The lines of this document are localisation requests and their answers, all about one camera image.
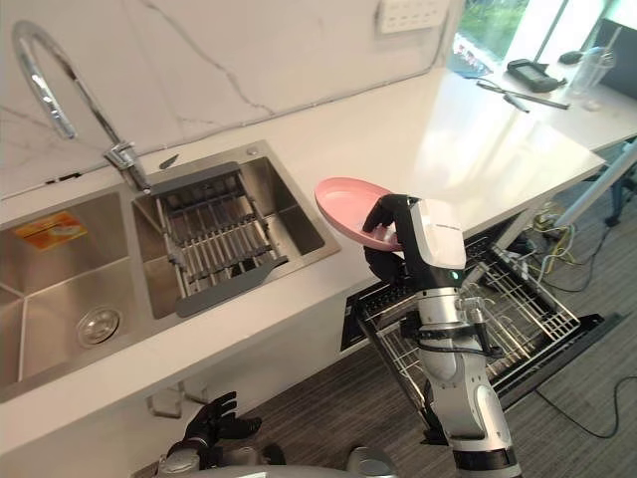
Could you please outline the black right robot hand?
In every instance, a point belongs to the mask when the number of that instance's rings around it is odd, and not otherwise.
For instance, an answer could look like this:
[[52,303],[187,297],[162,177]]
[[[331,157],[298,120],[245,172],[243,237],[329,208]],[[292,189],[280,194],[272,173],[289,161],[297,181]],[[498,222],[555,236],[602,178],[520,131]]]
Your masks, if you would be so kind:
[[381,196],[368,213],[362,231],[393,225],[401,255],[365,246],[364,257],[381,281],[407,284],[415,291],[459,288],[466,252],[463,233],[449,204],[407,194]]

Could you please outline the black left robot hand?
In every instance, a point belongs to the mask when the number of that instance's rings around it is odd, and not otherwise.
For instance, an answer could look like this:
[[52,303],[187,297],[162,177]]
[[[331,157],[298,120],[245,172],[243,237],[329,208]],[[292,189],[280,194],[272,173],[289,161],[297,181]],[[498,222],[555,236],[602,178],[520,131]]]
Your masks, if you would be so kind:
[[252,437],[260,430],[263,420],[260,417],[238,417],[236,408],[236,391],[218,396],[203,405],[188,423],[184,439],[212,447],[221,439],[242,440]]

